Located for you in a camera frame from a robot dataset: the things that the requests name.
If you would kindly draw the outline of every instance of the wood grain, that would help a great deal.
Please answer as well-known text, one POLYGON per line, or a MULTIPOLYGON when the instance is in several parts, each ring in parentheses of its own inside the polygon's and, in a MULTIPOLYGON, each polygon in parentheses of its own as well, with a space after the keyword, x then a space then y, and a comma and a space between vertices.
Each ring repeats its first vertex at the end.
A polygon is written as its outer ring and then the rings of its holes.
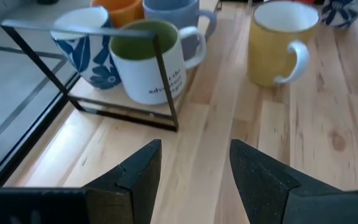
POLYGON ((81 186, 161 139, 152 223, 248 223, 228 159, 230 139, 240 139, 335 187, 358 189, 358 21, 348 31, 321 26, 306 73, 261 88, 246 77, 251 9, 224 3, 218 12, 179 132, 70 111, 7 185, 81 186))

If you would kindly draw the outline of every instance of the yellow mug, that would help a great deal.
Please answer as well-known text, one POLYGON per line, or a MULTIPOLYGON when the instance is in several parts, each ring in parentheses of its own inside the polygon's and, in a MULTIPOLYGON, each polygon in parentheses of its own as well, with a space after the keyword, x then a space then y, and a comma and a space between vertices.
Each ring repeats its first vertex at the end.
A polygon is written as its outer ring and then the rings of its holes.
POLYGON ((268 1, 252 13, 248 76, 261 86, 289 83, 307 69, 310 54, 305 44, 320 20, 317 9, 295 1, 268 1))
POLYGON ((93 0, 91 6, 103 6, 110 13, 115 28, 144 19, 142 0, 93 0))

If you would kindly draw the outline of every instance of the orange mug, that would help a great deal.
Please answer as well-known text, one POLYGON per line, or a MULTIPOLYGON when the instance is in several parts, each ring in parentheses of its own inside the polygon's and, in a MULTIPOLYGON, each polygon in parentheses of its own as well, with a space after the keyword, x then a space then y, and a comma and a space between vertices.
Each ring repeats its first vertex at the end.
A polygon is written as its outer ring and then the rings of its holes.
POLYGON ((93 0, 91 6, 103 6, 110 12, 113 27, 144 19, 142 0, 93 0))

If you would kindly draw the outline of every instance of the light blue mug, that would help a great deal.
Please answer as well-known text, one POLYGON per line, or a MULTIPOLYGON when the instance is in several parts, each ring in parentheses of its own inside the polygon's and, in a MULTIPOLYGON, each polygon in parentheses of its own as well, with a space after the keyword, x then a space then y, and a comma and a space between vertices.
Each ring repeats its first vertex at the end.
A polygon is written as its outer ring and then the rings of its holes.
MULTIPOLYGON (((209 29, 205 34, 206 39, 213 34, 216 28, 215 14, 211 11, 200 9, 199 0, 143 0, 143 8, 146 19, 168 21, 178 29, 188 26, 198 27, 198 18, 206 16, 210 20, 209 29)), ((191 36, 181 41, 185 60, 195 55, 198 44, 196 36, 191 36)))
MULTIPOLYGON (((55 21, 55 25, 111 27, 109 12, 103 7, 87 7, 70 11, 55 21)), ((121 83, 109 53, 110 36, 51 32, 52 39, 63 51, 77 72, 92 86, 110 89, 121 83)))

